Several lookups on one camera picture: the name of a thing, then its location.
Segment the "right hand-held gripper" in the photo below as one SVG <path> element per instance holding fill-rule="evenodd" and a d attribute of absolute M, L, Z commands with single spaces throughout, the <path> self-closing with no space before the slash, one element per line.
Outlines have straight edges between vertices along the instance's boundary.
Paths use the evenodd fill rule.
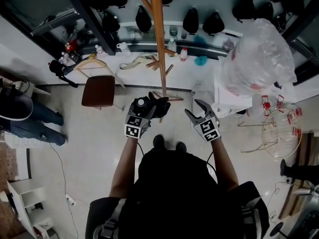
<path fill-rule="evenodd" d="M 194 129 L 206 142 L 211 142 L 220 138 L 219 119 L 211 105 L 200 99 L 195 99 L 195 102 L 204 111 L 204 117 L 196 117 L 190 110 L 184 110 L 193 124 Z"/>

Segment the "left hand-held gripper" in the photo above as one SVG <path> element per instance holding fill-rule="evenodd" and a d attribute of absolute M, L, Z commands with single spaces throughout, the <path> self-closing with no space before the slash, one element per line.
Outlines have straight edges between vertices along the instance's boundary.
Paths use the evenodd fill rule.
<path fill-rule="evenodd" d="M 140 139 L 150 127 L 150 122 L 157 109 L 157 106 L 154 105 L 146 115 L 142 116 L 136 113 L 136 101 L 137 99 L 134 99 L 129 107 L 129 111 L 125 120 L 124 133 L 127 137 Z"/>

